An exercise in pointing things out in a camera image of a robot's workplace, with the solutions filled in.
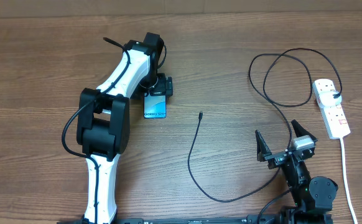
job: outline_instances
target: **wood grain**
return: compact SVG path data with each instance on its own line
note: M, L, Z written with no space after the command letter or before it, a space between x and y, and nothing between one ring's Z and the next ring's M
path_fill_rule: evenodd
M241 217L260 209L285 189L282 175L251 197L233 203L206 198L187 171L188 150L204 117L191 158L197 181L215 197L228 199L265 183L274 173L256 161L254 130L272 151L287 144L276 110L248 83L253 57L310 47L326 54L343 81L343 107L351 134L345 138L350 192L362 223L362 12L285 12L193 16L69 17L0 19L0 223L54 223L80 218L87 198L83 159L60 143L63 125L77 109L84 87L102 83L121 58L102 41L162 36L168 48L161 70L174 80L168 117L142 118L142 103L131 103L131 137L118 167L119 217ZM319 55L295 52L313 79L336 76ZM260 87L273 58L253 65ZM283 103L302 102L309 82L304 68L282 59L272 70L268 93ZM314 100L282 108L319 138L307 161L311 175L339 184L335 223L352 223L341 176L340 146L328 139ZM67 141L75 142L75 126ZM291 205L287 196L269 208Z
M362 11L362 0L0 0L0 18Z

